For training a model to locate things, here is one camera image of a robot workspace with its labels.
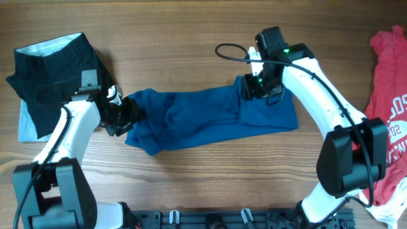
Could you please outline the blue t-shirt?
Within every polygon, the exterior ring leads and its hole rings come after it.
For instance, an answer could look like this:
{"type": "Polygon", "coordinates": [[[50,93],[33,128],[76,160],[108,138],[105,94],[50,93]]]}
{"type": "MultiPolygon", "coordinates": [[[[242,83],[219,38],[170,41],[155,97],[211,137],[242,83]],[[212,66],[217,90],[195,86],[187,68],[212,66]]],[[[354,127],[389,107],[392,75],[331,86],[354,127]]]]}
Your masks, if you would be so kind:
{"type": "Polygon", "coordinates": [[[197,92],[138,91],[130,98],[144,110],[125,144],[154,156],[163,150],[192,148],[219,141],[296,130],[293,95],[267,106],[265,99],[242,98],[243,78],[234,84],[197,92]]]}

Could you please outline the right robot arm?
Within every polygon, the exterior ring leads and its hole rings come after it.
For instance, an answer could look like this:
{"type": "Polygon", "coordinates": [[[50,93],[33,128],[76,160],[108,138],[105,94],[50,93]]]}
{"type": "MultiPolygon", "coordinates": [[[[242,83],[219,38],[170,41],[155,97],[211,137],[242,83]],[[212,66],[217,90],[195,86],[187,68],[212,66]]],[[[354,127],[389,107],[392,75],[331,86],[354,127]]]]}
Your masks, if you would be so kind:
{"type": "Polygon", "coordinates": [[[278,27],[255,37],[245,61],[252,71],[244,78],[242,96],[275,106],[292,92],[317,124],[324,142],[316,171],[318,183],[291,212],[273,219],[290,228],[341,228],[340,209],[362,190],[372,190],[385,177],[387,129],[352,106],[328,80],[303,43],[289,45],[278,27]]]}

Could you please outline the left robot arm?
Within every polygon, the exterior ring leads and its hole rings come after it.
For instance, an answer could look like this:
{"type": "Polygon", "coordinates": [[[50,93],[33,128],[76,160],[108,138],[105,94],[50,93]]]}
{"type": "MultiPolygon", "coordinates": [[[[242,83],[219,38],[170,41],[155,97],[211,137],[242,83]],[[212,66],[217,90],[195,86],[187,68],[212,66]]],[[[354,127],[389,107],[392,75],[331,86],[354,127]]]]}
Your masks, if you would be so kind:
{"type": "Polygon", "coordinates": [[[81,85],[60,105],[59,121],[43,150],[13,172],[18,206],[13,227],[140,228],[124,202],[98,202],[81,168],[90,137],[97,127],[119,137],[145,117],[130,97],[96,69],[81,73],[81,85]]]}

